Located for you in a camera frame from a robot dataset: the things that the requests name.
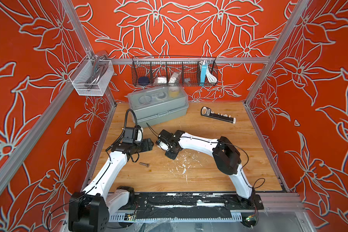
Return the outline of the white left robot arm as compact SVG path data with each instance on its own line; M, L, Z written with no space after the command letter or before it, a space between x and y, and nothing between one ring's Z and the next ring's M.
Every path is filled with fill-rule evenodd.
M109 157L96 177L81 192L69 200L68 230L70 232L103 232L111 215L134 203L134 189L121 186L109 195L109 190L129 158L153 149L151 139L143 138L140 126L123 130L122 138L112 144Z

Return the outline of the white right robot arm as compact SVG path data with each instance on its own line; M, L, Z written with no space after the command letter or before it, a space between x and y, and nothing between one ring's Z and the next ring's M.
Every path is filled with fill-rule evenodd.
M255 189L250 185L241 162L241 155L235 145L227 137L207 139L177 130L170 133L162 130L156 145L165 151L165 156L175 160L179 152L190 149L211 156L217 168L232 181L237 198L252 206L256 206Z

